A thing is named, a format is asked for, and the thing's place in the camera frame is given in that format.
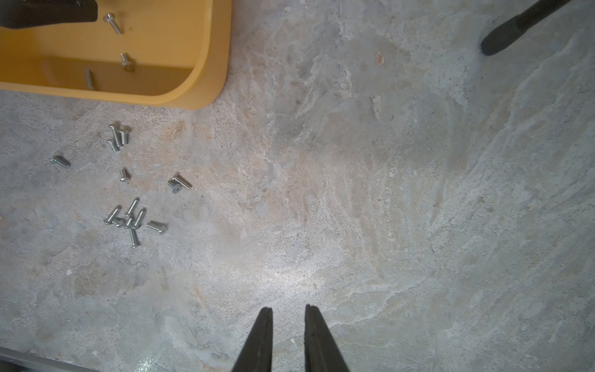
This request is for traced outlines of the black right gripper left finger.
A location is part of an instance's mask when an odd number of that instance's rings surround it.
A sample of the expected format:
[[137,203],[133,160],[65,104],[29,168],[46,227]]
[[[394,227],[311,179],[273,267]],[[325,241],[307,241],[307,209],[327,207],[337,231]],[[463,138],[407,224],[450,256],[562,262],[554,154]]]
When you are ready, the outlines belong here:
[[271,372],[273,353],[273,310],[260,310],[232,372]]

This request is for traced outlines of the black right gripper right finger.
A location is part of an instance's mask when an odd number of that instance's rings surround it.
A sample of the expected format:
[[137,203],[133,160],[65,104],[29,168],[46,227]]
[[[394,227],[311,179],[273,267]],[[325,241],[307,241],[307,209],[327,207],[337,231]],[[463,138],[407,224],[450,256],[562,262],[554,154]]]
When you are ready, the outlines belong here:
[[349,368],[319,308],[305,308],[305,371],[343,371]]

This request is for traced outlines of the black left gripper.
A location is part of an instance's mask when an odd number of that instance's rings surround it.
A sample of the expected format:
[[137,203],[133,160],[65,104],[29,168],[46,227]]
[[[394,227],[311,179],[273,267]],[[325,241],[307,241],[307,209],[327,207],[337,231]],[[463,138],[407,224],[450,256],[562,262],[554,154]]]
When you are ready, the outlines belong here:
[[95,0],[1,0],[1,27],[26,29],[98,19]]

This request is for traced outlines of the yellow plastic storage box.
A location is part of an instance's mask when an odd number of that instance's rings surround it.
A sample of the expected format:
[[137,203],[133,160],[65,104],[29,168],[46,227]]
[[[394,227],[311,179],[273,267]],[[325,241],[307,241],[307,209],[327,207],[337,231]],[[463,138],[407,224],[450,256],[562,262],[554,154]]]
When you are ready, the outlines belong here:
[[[114,13],[119,36],[103,20]],[[202,109],[226,82],[230,1],[100,1],[92,23],[1,31],[1,87],[76,99]],[[120,54],[135,63],[122,69]],[[92,72],[94,91],[85,71]]]

